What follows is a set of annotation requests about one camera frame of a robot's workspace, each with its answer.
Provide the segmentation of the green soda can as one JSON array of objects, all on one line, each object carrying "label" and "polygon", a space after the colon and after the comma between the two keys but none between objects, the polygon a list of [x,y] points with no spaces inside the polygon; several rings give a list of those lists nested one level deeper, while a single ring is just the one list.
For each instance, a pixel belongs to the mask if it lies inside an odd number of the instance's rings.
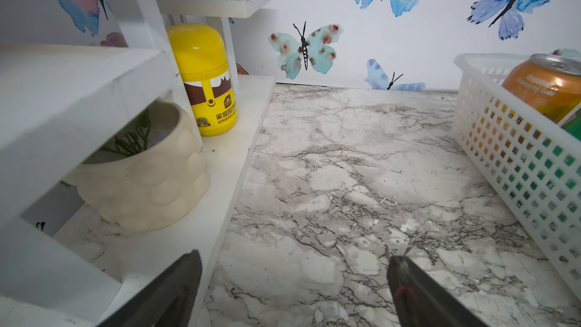
[{"label": "green soda can", "polygon": [[569,111],[559,122],[558,125],[574,138],[581,140],[581,104],[578,104],[573,110]]}]

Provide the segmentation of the orange soda can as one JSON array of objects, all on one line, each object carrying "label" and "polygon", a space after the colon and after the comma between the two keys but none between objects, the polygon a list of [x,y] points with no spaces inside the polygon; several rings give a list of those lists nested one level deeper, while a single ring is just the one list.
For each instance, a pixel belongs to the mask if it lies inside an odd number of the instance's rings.
[{"label": "orange soda can", "polygon": [[580,62],[533,54],[511,71],[502,88],[559,123],[580,103]]}]

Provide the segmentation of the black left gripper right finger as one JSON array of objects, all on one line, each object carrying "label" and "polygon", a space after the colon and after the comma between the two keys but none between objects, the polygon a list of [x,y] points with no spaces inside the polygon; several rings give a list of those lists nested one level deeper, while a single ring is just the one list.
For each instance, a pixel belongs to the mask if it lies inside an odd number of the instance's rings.
[{"label": "black left gripper right finger", "polygon": [[486,326],[406,256],[391,257],[387,281],[402,326]]}]

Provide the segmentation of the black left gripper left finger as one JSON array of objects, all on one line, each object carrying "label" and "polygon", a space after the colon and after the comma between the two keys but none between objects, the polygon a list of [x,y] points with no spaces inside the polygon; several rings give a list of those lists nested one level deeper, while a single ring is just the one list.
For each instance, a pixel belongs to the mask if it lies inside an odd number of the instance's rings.
[{"label": "black left gripper left finger", "polygon": [[101,326],[187,326],[203,265],[199,251],[183,254]]}]

